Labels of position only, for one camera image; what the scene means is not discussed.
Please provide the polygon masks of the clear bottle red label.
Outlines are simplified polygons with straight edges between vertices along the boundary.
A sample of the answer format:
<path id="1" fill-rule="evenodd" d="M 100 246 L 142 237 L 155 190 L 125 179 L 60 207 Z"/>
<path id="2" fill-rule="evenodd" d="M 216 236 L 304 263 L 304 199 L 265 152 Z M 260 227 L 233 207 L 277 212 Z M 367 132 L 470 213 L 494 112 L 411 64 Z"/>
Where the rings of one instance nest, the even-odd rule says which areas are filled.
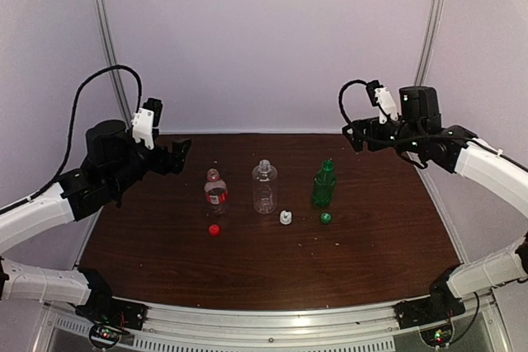
<path id="1" fill-rule="evenodd" d="M 217 169 L 210 168 L 207 171 L 204 192 L 209 210 L 214 216 L 219 217 L 227 212 L 228 188 Z"/>

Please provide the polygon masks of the green plastic bottle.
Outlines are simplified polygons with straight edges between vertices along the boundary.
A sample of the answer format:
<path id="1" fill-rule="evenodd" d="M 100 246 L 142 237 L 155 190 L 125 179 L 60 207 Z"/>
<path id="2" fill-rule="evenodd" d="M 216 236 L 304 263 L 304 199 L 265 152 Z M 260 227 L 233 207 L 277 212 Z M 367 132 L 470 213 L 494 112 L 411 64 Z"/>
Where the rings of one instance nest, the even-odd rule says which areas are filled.
<path id="1" fill-rule="evenodd" d="M 333 161 L 324 160 L 313 179 L 312 204 L 319 208 L 328 207 L 331 204 L 336 184 Z"/>

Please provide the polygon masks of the red bottle cap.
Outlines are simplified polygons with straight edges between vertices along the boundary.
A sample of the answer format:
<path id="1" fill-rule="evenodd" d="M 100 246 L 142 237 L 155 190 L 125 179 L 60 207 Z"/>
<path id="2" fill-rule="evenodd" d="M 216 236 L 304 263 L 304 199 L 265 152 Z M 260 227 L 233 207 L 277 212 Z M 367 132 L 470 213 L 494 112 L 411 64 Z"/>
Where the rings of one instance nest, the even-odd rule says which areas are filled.
<path id="1" fill-rule="evenodd" d="M 218 224 L 211 224 L 208 228 L 208 231 L 212 237 L 217 237 L 221 233 L 221 229 Z"/>

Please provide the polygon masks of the green bottle cap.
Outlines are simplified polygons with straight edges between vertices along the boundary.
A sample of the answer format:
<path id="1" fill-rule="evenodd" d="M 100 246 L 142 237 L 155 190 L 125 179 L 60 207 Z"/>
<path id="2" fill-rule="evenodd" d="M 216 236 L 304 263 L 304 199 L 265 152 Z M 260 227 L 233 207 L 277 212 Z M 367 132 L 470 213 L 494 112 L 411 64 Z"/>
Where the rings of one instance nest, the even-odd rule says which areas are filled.
<path id="1" fill-rule="evenodd" d="M 322 224 L 330 224 L 332 221 L 332 215 L 330 213 L 321 213 L 320 221 Z"/>

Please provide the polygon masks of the large clear plastic bottle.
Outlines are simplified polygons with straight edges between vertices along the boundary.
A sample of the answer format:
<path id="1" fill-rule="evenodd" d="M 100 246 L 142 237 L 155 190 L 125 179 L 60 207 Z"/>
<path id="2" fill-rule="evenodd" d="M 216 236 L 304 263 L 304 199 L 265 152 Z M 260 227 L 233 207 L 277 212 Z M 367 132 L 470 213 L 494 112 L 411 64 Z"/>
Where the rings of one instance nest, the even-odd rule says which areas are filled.
<path id="1" fill-rule="evenodd" d="M 278 201 L 278 171 L 267 159 L 252 170 L 253 208 L 260 214 L 271 214 Z"/>

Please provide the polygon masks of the white nozzle bottle cap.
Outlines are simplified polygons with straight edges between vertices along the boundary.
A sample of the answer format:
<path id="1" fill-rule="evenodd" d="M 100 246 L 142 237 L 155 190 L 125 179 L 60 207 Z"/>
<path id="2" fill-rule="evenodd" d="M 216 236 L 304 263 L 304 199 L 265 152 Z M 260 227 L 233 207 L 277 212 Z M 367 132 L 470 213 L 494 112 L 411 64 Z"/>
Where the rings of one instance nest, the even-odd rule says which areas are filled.
<path id="1" fill-rule="evenodd" d="M 282 210 L 280 212 L 279 221 L 282 225 L 290 225 L 293 220 L 293 214 L 289 210 Z"/>

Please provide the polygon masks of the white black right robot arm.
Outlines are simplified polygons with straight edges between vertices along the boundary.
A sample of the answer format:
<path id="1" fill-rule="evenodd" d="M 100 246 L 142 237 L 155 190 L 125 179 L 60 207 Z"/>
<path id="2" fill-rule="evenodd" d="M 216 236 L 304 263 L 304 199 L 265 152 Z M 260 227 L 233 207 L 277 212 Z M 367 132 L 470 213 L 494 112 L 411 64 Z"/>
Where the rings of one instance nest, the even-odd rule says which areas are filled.
<path id="1" fill-rule="evenodd" d="M 346 112 L 344 95 L 348 88 L 365 88 L 372 107 L 379 114 L 352 120 Z M 356 153 L 391 151 L 401 161 L 419 170 L 429 164 L 474 183 L 489 195 L 527 215 L 527 168 L 494 148 L 474 131 L 459 124 L 444 126 L 438 91 L 417 85 L 402 87 L 399 99 L 379 81 L 352 80 L 343 85 L 337 103 L 345 120 L 342 135 Z M 527 282 L 527 237 L 468 263 L 446 270 L 431 284 L 423 302 L 423 313 L 440 320 L 472 293 Z"/>

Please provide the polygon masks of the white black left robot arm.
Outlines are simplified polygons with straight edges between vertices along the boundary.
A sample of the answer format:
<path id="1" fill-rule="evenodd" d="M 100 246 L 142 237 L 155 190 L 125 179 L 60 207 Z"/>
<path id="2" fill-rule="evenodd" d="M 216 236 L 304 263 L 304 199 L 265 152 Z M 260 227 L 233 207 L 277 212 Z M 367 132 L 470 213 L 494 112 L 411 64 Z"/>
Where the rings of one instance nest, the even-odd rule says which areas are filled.
<path id="1" fill-rule="evenodd" d="M 91 217 L 106 204 L 121 204 L 123 194 L 152 171 L 182 171 L 189 139 L 160 147 L 134 139 L 119 120 L 107 120 L 86 132 L 87 156 L 82 165 L 58 176 L 52 185 L 24 204 L 1 210 L 1 250 L 51 228 Z M 95 270 L 52 270 L 1 260 L 1 298 L 86 305 L 101 322 L 118 316 L 110 286 Z"/>

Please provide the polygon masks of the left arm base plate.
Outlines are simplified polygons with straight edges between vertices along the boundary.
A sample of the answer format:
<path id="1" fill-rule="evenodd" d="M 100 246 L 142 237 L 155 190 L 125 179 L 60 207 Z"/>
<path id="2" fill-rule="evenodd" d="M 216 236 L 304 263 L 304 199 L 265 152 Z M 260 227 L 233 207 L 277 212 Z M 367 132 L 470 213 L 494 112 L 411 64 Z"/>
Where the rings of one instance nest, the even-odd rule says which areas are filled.
<path id="1" fill-rule="evenodd" d="M 118 298 L 90 298 L 84 305 L 77 305 L 75 312 L 92 323 L 113 327 L 117 330 L 141 331 L 144 327 L 147 307 Z"/>

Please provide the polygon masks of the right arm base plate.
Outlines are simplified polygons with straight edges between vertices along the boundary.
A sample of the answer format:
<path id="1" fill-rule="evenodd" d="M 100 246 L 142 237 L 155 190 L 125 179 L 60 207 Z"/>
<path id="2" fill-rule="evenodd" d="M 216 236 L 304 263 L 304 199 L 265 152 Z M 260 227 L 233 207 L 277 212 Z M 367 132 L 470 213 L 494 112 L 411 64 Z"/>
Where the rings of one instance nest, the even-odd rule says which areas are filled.
<path id="1" fill-rule="evenodd" d="M 401 330 L 446 321 L 464 313 L 465 306 L 460 300 L 442 303 L 431 296 L 403 300 L 394 306 L 394 314 Z"/>

